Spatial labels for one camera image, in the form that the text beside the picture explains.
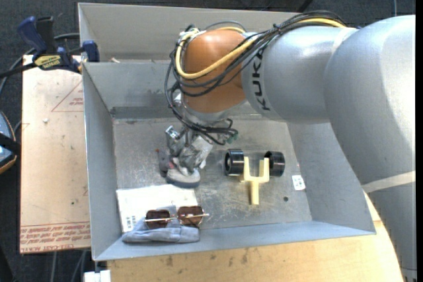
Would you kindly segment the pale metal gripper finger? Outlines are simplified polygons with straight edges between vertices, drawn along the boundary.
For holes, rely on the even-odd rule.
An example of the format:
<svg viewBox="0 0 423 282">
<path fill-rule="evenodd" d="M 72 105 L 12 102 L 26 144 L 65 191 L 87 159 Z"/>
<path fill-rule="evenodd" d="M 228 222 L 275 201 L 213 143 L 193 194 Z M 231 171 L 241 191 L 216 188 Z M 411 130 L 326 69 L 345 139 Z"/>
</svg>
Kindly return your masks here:
<svg viewBox="0 0 423 282">
<path fill-rule="evenodd" d="M 211 153 L 213 145 L 206 141 L 203 137 L 196 137 L 189 146 L 183 149 L 183 167 L 188 173 L 193 173 L 195 168 L 207 159 Z"/>
<path fill-rule="evenodd" d="M 174 162 L 178 162 L 178 156 L 181 152 L 181 138 L 179 132 L 172 126 L 165 130 L 167 138 L 167 147 Z"/>
</svg>

